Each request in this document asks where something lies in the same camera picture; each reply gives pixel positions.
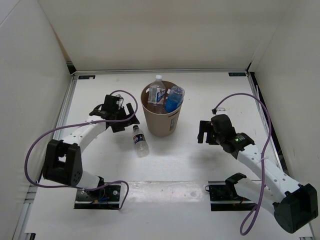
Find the clear plastic bottle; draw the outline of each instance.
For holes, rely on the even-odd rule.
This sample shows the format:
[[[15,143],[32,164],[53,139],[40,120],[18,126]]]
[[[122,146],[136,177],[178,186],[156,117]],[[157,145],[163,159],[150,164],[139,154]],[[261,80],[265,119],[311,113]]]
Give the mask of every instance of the clear plastic bottle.
[[[138,127],[138,125],[133,126],[132,136],[136,154],[139,157],[147,156],[149,154],[149,147],[146,142],[144,132]]]
[[[167,113],[171,113],[180,107],[184,100],[185,90],[180,86],[173,86],[170,89],[168,99],[165,102],[164,109]]]
[[[150,84],[149,97],[146,109],[155,114],[164,114],[164,96],[166,93],[166,87],[161,81],[162,76],[156,75],[155,81]]]

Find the plastic bottle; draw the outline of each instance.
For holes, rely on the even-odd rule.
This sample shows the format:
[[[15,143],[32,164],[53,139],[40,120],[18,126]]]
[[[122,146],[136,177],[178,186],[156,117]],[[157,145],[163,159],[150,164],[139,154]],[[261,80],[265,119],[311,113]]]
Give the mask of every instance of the plastic bottle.
[[[139,129],[138,125],[133,126],[132,136],[136,154],[139,157],[147,156],[149,154],[149,147],[146,142],[144,132],[141,129]]]
[[[166,87],[161,80],[162,76],[156,75],[155,81],[151,83],[149,87],[149,97],[146,109],[155,114],[165,114],[164,96],[166,93]]]
[[[173,86],[170,89],[168,99],[166,100],[164,109],[167,113],[171,113],[180,107],[184,100],[185,90],[180,86]]]

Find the bottle label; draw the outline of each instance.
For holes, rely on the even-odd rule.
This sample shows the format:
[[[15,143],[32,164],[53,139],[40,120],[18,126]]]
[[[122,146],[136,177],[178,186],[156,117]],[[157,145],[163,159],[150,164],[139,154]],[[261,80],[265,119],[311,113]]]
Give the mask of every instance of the bottle label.
[[[143,135],[143,134],[138,134],[133,137],[134,144],[136,144],[140,141],[145,141],[145,140],[146,140],[146,138],[145,138],[145,135]]]
[[[161,105],[164,104],[165,93],[166,93],[165,89],[150,87],[148,103],[161,104]]]

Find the robotic arm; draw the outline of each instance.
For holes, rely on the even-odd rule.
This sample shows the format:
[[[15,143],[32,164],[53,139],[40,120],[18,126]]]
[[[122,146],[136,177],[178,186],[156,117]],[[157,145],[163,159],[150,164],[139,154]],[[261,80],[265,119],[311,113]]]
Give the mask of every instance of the robotic arm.
[[[236,133],[229,117],[217,112],[211,121],[200,121],[198,143],[220,145],[223,150],[250,168],[260,179],[261,152],[245,133]],[[288,233],[294,233],[318,216],[316,189],[302,185],[283,173],[270,160],[264,160],[265,184],[261,206],[274,215],[278,224]],[[258,203],[261,186],[244,174],[237,173],[225,180],[231,197],[244,197]]]
[[[134,113],[133,107],[128,103],[127,109],[120,95],[106,95],[104,103],[96,106],[86,122],[99,120],[125,120]],[[51,140],[47,144],[43,164],[43,177],[45,179],[79,189],[94,189],[104,185],[104,179],[83,170],[81,154],[86,147],[101,133],[112,128],[114,133],[124,131],[125,127],[139,124],[136,116],[122,122],[100,122],[78,127],[73,133],[61,140]],[[103,194],[103,189],[85,191],[93,199]]]

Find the cable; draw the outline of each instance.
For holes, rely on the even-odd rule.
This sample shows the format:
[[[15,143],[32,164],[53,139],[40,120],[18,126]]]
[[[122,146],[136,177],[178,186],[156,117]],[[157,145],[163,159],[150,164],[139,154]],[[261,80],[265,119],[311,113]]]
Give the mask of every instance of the cable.
[[[238,95],[244,95],[244,96],[248,96],[248,97],[251,97],[251,98],[254,98],[260,105],[261,107],[263,108],[265,114],[266,114],[266,117],[267,117],[267,121],[268,121],[268,127],[269,127],[269,132],[268,132],[268,137],[266,139],[266,142],[263,146],[263,149],[262,149],[262,152],[261,152],[261,190],[260,190],[260,196],[259,196],[259,200],[258,200],[258,203],[255,205],[255,207],[249,212],[249,214],[244,218],[244,220],[242,221],[241,223],[241,226],[240,226],[240,234],[242,236],[245,236],[247,235],[250,230],[252,229],[252,227],[254,226],[256,220],[257,220],[257,217],[258,217],[258,213],[259,213],[259,210],[261,208],[261,204],[262,204],[262,199],[263,199],[263,196],[264,196],[264,190],[265,190],[265,152],[266,152],[266,149],[267,149],[267,146],[268,146],[268,143],[271,139],[271,119],[270,119],[270,114],[266,108],[266,106],[264,105],[264,103],[262,101],[260,101],[259,98],[251,95],[251,94],[248,94],[248,93],[243,93],[243,92],[240,92],[240,93],[234,93],[234,94],[231,94],[229,96],[226,96],[224,99],[222,99],[217,105],[216,107],[214,108],[214,110],[217,110],[217,108],[225,101],[227,100],[228,98],[231,98],[233,96],[238,96]],[[243,228],[244,228],[244,225],[246,223],[246,221],[248,220],[248,218],[252,215],[252,213],[255,211],[254,213],[254,216],[251,220],[251,223],[249,225],[249,227],[247,228],[246,231],[243,232]]]
[[[30,176],[29,176],[29,173],[28,173],[28,161],[29,161],[29,157],[30,157],[30,154],[32,152],[32,150],[34,149],[35,145],[42,139],[44,138],[45,136],[47,136],[48,134],[50,133],[53,133],[55,131],[58,131],[58,130],[62,130],[62,129],[68,129],[68,128],[74,128],[74,127],[82,127],[82,126],[86,126],[86,125],[90,125],[90,124],[99,124],[99,123],[123,123],[123,122],[126,122],[126,121],[129,121],[130,119],[132,119],[137,111],[138,111],[138,102],[137,102],[137,99],[130,93],[130,92],[127,92],[125,90],[115,90],[113,92],[110,93],[110,95],[114,94],[114,93],[117,93],[117,92],[122,92],[122,93],[126,93],[128,94],[129,96],[132,97],[132,99],[134,100],[135,102],[135,110],[133,112],[133,114],[128,117],[127,119],[122,119],[122,120],[97,120],[97,121],[91,121],[91,122],[83,122],[83,123],[77,123],[77,124],[71,124],[71,125],[66,125],[66,126],[59,126],[59,127],[56,127],[56,128],[53,128],[47,132],[45,132],[44,134],[42,134],[41,136],[39,136],[33,143],[32,145],[30,146],[26,156],[25,156],[25,161],[24,161],[24,175],[26,177],[26,179],[32,184],[32,185],[35,185],[37,187],[40,187],[40,188],[47,188],[47,189],[57,189],[57,188],[71,188],[70,186],[67,186],[67,185],[55,185],[55,186],[47,186],[47,185],[42,185],[42,184],[39,184],[35,181],[33,181]],[[99,187],[95,187],[95,188],[88,188],[88,189],[84,189],[85,191],[95,191],[95,190],[99,190],[99,189],[102,189],[102,188],[105,188],[111,184],[121,184],[121,183],[124,183],[127,187],[127,190],[126,190],[126,194],[123,198],[123,201],[122,201],[122,204],[120,205],[119,207],[119,210],[122,208],[122,206],[124,205],[124,202],[127,198],[127,195],[129,193],[129,185],[126,181],[124,180],[118,180],[118,181],[113,181],[113,182],[109,182],[107,184],[104,184],[102,186],[99,186]]]

